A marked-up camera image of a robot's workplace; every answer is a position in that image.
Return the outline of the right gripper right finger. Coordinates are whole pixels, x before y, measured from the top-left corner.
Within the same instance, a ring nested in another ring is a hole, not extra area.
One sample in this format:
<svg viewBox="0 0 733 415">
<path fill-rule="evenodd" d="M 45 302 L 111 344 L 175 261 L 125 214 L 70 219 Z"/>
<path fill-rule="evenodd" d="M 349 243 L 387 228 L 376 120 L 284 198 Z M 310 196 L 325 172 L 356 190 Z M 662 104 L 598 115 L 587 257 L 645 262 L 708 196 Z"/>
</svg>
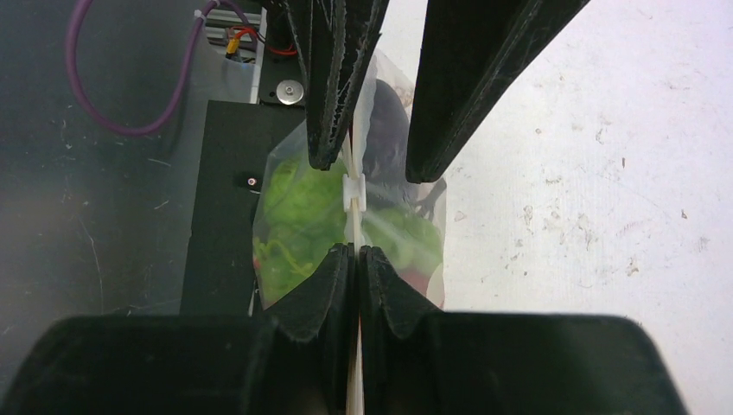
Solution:
<svg viewBox="0 0 733 415">
<path fill-rule="evenodd" d="M 619 316 L 447 312 L 360 250 L 368 414 L 684 414 L 653 341 Z"/>
</svg>

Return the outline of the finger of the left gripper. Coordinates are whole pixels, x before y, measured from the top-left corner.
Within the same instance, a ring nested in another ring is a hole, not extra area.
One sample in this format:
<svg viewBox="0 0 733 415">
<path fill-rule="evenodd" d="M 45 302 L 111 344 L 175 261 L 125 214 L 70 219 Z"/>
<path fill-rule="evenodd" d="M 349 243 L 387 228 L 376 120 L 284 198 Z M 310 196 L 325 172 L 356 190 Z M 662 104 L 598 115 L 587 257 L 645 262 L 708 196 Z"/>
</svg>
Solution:
<svg viewBox="0 0 733 415">
<path fill-rule="evenodd" d="M 585 0 L 428 2 L 406 179 L 439 179 L 508 87 L 586 5 Z"/>
</svg>

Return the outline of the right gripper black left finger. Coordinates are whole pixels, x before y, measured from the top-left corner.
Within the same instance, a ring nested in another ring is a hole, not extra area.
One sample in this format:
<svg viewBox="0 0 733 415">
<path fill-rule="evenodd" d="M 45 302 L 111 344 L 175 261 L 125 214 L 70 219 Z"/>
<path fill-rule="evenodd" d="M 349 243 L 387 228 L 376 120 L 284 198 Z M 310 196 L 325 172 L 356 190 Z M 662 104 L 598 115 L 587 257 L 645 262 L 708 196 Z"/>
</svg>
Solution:
<svg viewBox="0 0 733 415">
<path fill-rule="evenodd" d="M 76 316 L 34 345 L 4 414 L 343 414 L 354 249 L 253 316 Z"/>
</svg>

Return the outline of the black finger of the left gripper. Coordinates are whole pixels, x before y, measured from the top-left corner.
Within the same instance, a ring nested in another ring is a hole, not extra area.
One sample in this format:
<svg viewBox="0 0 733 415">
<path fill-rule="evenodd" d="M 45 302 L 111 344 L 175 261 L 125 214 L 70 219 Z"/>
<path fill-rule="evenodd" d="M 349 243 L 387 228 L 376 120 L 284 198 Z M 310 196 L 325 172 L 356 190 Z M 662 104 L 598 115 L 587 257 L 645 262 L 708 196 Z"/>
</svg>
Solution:
<svg viewBox="0 0 733 415">
<path fill-rule="evenodd" d="M 309 164 L 328 170 L 344 142 L 387 1 L 284 1 L 303 71 Z"/>
</svg>

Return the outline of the dark purple eggplant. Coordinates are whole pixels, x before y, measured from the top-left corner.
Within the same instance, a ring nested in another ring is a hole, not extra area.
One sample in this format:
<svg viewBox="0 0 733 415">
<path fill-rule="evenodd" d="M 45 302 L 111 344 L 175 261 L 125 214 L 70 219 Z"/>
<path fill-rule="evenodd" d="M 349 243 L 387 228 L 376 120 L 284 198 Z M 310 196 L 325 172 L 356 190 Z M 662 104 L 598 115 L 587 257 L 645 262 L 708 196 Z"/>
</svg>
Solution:
<svg viewBox="0 0 733 415">
<path fill-rule="evenodd" d="M 366 179 L 389 188 L 406 189 L 405 160 L 409 119 L 392 87 L 376 80 L 363 171 Z"/>
</svg>

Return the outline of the green lettuce head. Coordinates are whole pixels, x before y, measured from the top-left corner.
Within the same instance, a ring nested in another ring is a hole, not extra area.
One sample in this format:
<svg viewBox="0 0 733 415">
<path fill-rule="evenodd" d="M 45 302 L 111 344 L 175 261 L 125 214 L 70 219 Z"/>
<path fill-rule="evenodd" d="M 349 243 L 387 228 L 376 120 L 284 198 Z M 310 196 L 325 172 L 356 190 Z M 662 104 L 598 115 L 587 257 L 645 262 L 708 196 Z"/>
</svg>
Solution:
<svg viewBox="0 0 733 415">
<path fill-rule="evenodd" d="M 309 278 L 329 249 L 344 243 L 342 161 L 312 169 L 292 157 L 271 172 L 260 198 L 253 238 L 259 294 L 268 307 Z"/>
</svg>

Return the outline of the clear zip top bag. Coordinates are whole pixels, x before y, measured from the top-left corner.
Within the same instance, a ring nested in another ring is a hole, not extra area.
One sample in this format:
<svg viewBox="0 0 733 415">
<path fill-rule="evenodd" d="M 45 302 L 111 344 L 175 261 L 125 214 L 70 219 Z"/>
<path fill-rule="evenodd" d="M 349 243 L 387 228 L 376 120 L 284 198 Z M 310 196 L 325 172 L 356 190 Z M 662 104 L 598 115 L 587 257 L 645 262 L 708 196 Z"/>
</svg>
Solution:
<svg viewBox="0 0 733 415">
<path fill-rule="evenodd" d="M 371 245 L 371 241 L 365 235 L 363 230 L 362 221 L 366 216 L 366 212 L 383 208 L 403 208 L 412 210 L 417 215 L 430 220 L 439 229 L 443 239 L 444 252 L 447 192 L 447 184 L 445 180 L 438 180 L 433 183 L 416 184 L 408 182 L 405 178 L 405 180 L 410 184 L 410 187 L 401 189 L 389 188 L 378 183 L 371 183 L 366 179 L 364 174 L 362 163 L 367 145 L 367 134 L 369 131 L 370 116 L 373 109 L 376 80 L 383 80 L 398 94 L 409 119 L 409 128 L 414 94 L 414 85 L 403 74 L 403 72 L 398 69 L 384 53 L 375 53 L 369 62 L 365 82 L 360 90 L 360 95 L 356 104 L 354 122 L 335 160 L 335 162 L 342 161 L 347 170 L 347 173 L 342 176 L 341 203 L 342 209 L 346 214 L 346 225 L 344 230 L 346 241 L 335 245 L 352 246 L 354 249 L 355 260 L 353 287 L 351 290 L 351 297 L 354 302 L 355 339 L 351 349 L 348 367 L 347 410 L 343 414 L 368 414 L 365 411 L 363 387 L 360 292 L 357 278 L 357 266 L 359 264 L 360 250 L 362 248 L 379 247 Z M 267 187 L 267 182 L 269 181 L 271 172 L 280 162 L 292 157 L 297 157 L 306 160 L 309 163 L 305 132 L 306 129 L 303 125 L 297 126 L 297 128 L 270 153 L 265 167 L 262 194 Z M 431 301 L 439 309 L 443 307 L 445 301 L 443 262 L 430 277 L 421 274 L 414 268 L 399 271 L 395 269 L 395 271 L 401 279 L 414 288 L 419 294 Z"/>
</svg>

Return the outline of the green grape bunch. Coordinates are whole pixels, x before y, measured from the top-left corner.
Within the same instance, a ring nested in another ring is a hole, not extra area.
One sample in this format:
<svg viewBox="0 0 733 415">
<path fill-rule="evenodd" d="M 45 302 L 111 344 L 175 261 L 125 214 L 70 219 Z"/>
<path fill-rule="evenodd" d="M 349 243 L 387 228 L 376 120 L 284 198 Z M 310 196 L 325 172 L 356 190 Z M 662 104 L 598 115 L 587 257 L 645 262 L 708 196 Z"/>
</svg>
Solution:
<svg viewBox="0 0 733 415">
<path fill-rule="evenodd" d="M 443 262 L 443 239 L 430 221 L 409 209 L 370 210 L 362 221 L 372 246 L 382 249 L 396 270 L 417 269 L 430 277 Z"/>
</svg>

